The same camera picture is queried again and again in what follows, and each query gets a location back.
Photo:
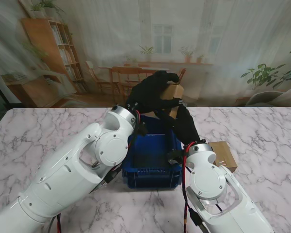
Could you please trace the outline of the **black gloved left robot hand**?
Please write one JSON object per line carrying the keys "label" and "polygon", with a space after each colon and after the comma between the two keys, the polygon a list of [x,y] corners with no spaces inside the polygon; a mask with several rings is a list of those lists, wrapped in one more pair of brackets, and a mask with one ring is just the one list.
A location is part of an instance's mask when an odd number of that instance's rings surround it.
{"label": "black gloved left robot hand", "polygon": [[180,106],[183,104],[180,98],[161,99],[161,94],[168,88],[169,81],[177,83],[179,76],[166,71],[156,71],[132,88],[125,106],[141,114]]}

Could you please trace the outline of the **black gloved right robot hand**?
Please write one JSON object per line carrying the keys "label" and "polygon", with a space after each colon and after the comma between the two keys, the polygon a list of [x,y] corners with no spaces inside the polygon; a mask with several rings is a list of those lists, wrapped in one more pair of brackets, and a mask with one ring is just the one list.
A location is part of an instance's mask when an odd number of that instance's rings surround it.
{"label": "black gloved right robot hand", "polygon": [[155,110],[155,115],[166,127],[174,132],[178,140],[184,145],[188,145],[192,142],[201,142],[194,120],[186,108],[184,101],[179,98],[174,98],[168,100],[168,102],[170,102],[172,108],[178,107],[176,118],[172,118],[164,110]]}

